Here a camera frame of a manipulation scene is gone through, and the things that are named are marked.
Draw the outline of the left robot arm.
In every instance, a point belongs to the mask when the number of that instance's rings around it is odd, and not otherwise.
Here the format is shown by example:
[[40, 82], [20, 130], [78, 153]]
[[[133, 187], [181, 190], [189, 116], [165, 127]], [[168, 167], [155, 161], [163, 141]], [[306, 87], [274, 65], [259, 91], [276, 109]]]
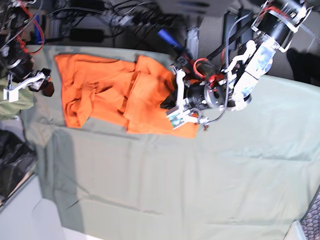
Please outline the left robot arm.
[[317, 0], [267, 0], [256, 15], [240, 30], [230, 29], [220, 51], [224, 63], [220, 70], [209, 58], [194, 58], [167, 31], [159, 36], [177, 53], [171, 70], [176, 89], [161, 103], [174, 129], [187, 123], [208, 127], [212, 122], [203, 115], [207, 109], [243, 110], [261, 76], [273, 64], [277, 52], [286, 52]]

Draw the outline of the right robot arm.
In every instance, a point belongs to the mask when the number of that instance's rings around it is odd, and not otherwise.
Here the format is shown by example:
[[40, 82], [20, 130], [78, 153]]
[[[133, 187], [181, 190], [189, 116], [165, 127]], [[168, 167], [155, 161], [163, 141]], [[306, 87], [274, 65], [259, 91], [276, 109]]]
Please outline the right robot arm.
[[[6, 71], [7, 84], [3, 88], [3, 99], [10, 103], [19, 100], [19, 92], [28, 88], [32, 92], [41, 92], [52, 97], [55, 92], [51, 82], [51, 70], [34, 69], [33, 55], [41, 51], [45, 43], [44, 31], [37, 21], [37, 15], [43, 7], [40, 1], [36, 13], [32, 14], [28, 5], [35, 0], [2, 0], [0, 2], [0, 66]], [[34, 25], [40, 34], [40, 48], [29, 51], [22, 40], [23, 32]]]

